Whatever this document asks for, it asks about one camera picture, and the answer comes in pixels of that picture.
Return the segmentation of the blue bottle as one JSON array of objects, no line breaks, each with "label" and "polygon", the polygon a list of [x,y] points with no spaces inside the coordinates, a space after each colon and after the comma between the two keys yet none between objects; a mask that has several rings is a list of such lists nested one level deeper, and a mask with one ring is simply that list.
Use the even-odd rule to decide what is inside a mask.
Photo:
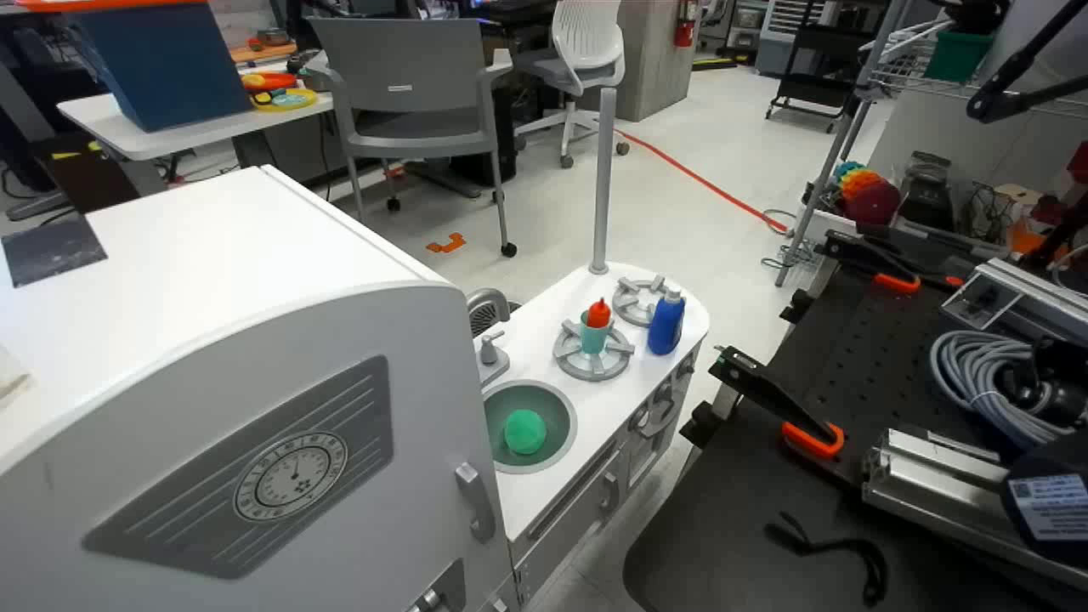
[{"label": "blue bottle", "polygon": [[649,337],[645,337],[645,346],[655,355],[670,353],[680,342],[682,312],[686,312],[686,299],[675,289],[666,289],[655,299]]}]

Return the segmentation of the teal bottle with orange cap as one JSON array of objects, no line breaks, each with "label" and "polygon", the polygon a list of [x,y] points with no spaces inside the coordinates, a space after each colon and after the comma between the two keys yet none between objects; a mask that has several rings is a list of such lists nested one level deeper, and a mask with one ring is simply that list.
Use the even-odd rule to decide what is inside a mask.
[{"label": "teal bottle with orange cap", "polygon": [[583,312],[583,351],[585,353],[598,353],[606,346],[613,327],[613,310],[606,299],[596,299],[585,312]]}]

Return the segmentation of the grey toy faucet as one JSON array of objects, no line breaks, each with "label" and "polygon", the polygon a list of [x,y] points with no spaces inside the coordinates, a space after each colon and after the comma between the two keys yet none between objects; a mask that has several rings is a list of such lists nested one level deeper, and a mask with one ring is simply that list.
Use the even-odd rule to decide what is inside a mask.
[{"label": "grey toy faucet", "polygon": [[478,384],[491,384],[509,368],[509,355],[498,346],[509,320],[509,299],[499,289],[478,289],[465,299],[465,312],[476,340]]}]

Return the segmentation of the grey burner grate near sink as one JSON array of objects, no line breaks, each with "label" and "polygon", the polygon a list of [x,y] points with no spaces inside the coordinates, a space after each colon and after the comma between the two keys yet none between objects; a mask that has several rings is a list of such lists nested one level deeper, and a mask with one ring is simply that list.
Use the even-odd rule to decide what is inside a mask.
[{"label": "grey burner grate near sink", "polygon": [[627,333],[607,323],[602,333],[592,333],[587,327],[564,320],[561,333],[552,346],[553,362],[577,382],[613,382],[619,377],[636,346],[627,340]]}]

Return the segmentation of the grey burner grate far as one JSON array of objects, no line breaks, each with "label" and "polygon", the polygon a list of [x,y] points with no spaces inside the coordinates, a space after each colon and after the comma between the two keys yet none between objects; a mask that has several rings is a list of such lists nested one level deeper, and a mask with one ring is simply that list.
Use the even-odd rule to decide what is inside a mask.
[{"label": "grey burner grate far", "polygon": [[666,292],[666,280],[623,280],[613,292],[613,312],[631,327],[645,327],[654,320],[655,299]]}]

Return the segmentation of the green toy in sink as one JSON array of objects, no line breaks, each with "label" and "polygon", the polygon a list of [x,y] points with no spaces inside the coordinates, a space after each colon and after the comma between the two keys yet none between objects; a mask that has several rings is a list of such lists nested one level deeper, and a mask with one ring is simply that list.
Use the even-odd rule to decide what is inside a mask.
[{"label": "green toy in sink", "polygon": [[546,429],[545,429],[545,417],[534,409],[513,409],[504,417],[504,444],[513,454],[534,454],[534,451],[545,447],[545,440],[546,440]]}]

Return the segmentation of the grey vertical pole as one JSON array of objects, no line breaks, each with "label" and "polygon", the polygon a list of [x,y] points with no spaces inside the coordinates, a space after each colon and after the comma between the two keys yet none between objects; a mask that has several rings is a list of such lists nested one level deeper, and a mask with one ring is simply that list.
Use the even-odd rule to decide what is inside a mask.
[{"label": "grey vertical pole", "polygon": [[598,165],[596,165],[596,223],[592,223],[592,276],[607,272],[607,202],[613,202],[613,154],[615,146],[615,87],[598,95]]}]

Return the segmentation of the white office chair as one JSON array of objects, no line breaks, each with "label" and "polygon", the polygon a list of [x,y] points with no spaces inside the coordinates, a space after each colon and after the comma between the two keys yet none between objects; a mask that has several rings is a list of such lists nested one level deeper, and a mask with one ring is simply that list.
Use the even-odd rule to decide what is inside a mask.
[{"label": "white office chair", "polygon": [[619,87],[627,78],[627,37],[619,28],[623,0],[558,0],[552,14],[546,44],[519,51],[513,68],[542,78],[561,95],[561,106],[534,122],[519,127],[519,134],[558,134],[558,165],[571,171],[571,138],[577,129],[592,129],[596,116],[583,107],[583,98],[596,87]]}]

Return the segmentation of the black perforated board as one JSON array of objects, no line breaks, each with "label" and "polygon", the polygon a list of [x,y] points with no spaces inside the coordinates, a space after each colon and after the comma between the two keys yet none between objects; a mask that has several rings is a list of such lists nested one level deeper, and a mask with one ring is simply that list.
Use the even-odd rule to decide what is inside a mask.
[{"label": "black perforated board", "polygon": [[937,297],[832,276],[773,355],[809,410],[848,433],[816,462],[745,401],[698,413],[703,451],[627,555],[645,612],[1088,612],[1079,589],[937,538],[861,498],[865,454],[892,426],[979,434],[929,384]]}]

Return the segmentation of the blue storage bin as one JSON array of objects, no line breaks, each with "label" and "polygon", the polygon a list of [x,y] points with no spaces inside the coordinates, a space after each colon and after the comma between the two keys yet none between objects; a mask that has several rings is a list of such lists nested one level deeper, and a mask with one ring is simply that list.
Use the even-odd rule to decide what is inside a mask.
[{"label": "blue storage bin", "polygon": [[137,119],[223,116],[247,90],[204,0],[70,14],[83,51]]}]

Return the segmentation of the white side table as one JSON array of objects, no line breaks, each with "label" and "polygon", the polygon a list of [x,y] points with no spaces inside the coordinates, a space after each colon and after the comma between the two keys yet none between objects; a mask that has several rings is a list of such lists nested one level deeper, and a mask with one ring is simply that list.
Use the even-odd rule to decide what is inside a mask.
[{"label": "white side table", "polygon": [[223,116],[168,116],[168,119],[137,119],[119,106],[112,90],[63,98],[58,112],[100,138],[109,154],[124,161],[162,161],[182,150],[202,150],[228,142],[239,134],[257,134],[290,122],[316,119],[334,107],[329,95],[316,95],[301,107],[239,107]]}]

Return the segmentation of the orange handled clamp front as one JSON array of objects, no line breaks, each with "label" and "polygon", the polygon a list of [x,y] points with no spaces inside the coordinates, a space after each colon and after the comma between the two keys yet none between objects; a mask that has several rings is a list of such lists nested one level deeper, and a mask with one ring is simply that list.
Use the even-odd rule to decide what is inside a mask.
[{"label": "orange handled clamp front", "polygon": [[737,346],[720,346],[712,374],[768,409],[780,417],[780,434],[789,447],[816,462],[835,462],[848,447],[848,433],[835,420],[814,413],[760,361]]}]

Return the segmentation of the orange handled clamp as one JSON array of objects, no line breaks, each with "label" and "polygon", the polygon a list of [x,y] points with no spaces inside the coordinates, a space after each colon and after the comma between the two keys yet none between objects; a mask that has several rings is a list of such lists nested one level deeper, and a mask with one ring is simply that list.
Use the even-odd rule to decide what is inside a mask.
[{"label": "orange handled clamp", "polygon": [[789,447],[816,462],[835,462],[848,447],[848,433],[835,420],[814,413],[760,361],[737,346],[720,346],[712,374],[768,409],[780,417],[780,434]]},{"label": "orange handled clamp", "polygon": [[876,289],[893,292],[893,297],[915,297],[924,286],[932,289],[963,289],[967,280],[953,276],[953,272],[924,272],[915,260],[901,259],[896,251],[868,240],[868,238],[855,238],[855,235],[841,235],[831,230],[821,246],[821,253],[841,260],[842,267],[855,267],[861,276],[868,276]]}]

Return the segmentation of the orange handled clamp rear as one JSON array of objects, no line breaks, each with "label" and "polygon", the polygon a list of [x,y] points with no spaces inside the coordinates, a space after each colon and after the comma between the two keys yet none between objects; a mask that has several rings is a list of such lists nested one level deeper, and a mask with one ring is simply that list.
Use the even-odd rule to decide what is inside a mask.
[{"label": "orange handled clamp rear", "polygon": [[821,246],[821,253],[841,260],[842,267],[855,267],[861,276],[868,276],[876,289],[893,292],[893,297],[915,297],[924,286],[932,289],[963,289],[967,280],[953,276],[953,272],[924,272],[915,260],[901,259],[896,251],[868,240],[868,238],[855,238],[855,235],[841,235],[831,230]]}]

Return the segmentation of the aluminium extrusion rail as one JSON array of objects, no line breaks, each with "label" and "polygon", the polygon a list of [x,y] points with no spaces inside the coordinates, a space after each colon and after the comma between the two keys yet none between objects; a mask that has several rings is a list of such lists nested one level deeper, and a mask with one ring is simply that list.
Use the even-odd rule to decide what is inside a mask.
[{"label": "aluminium extrusion rail", "polygon": [[1085,592],[1088,572],[1034,549],[1003,503],[1005,468],[994,451],[932,433],[885,429],[861,462],[861,495],[937,538]]}]

